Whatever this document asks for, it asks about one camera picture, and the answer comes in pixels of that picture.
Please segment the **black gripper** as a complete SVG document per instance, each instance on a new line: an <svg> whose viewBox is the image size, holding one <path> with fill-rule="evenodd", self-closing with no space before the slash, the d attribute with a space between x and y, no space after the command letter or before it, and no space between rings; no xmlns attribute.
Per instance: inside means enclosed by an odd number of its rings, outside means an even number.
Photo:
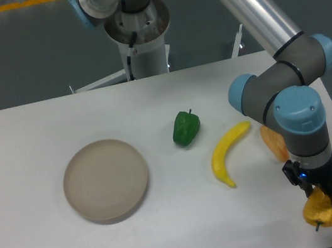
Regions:
<svg viewBox="0 0 332 248"><path fill-rule="evenodd" d="M303 168L300 162L287 160L282 171L292 185L301 187L307 198L313 192L313 185L322 185L332 206L332 156L322 166L311 169Z"/></svg>

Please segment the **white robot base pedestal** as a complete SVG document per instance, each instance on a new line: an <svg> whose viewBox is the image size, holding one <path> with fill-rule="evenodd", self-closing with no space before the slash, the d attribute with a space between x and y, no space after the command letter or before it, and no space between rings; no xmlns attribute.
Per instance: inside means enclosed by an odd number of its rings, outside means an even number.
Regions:
<svg viewBox="0 0 332 248"><path fill-rule="evenodd" d="M148 6L137 13L116 13L104 22L104 28L118 47L123 69L74 92L169 72L170 46L164 38L169 26L169 11L161 0L149 0Z"/></svg>

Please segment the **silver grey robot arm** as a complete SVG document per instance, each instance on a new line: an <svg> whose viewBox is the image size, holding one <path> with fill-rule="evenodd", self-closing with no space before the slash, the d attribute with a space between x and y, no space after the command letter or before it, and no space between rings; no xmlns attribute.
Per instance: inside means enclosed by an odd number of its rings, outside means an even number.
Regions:
<svg viewBox="0 0 332 248"><path fill-rule="evenodd" d="M290 160L283 172L312 195L318 187L332 206L332 150L326 113L311 84L332 69L332 40L309 36L272 0L221 0L275 60L259 76L240 75L230 85L237 111L279 133ZM128 80L168 72L163 36L169 12L160 0L68 0L86 27L103 24L118 45Z"/></svg>

